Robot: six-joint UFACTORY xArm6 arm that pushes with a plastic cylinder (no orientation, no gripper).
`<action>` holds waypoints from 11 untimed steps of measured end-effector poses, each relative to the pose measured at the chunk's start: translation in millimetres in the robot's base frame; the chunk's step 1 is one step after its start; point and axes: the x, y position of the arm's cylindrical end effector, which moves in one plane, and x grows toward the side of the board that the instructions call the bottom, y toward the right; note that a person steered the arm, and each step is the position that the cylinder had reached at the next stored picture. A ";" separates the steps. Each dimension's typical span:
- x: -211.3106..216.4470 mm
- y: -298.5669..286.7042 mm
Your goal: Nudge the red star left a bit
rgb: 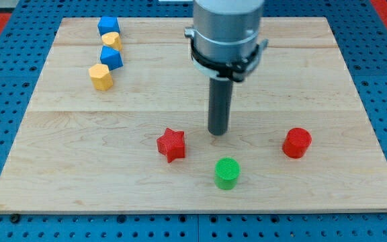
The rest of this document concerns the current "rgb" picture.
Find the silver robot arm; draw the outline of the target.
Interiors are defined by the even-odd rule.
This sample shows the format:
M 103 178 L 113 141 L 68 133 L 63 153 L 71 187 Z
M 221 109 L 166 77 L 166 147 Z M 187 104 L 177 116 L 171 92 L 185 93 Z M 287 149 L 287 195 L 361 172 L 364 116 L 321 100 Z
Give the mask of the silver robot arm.
M 257 42 L 264 3 L 194 0 L 193 26 L 185 29 L 194 66 L 212 79 L 244 81 L 267 46 L 267 40 Z

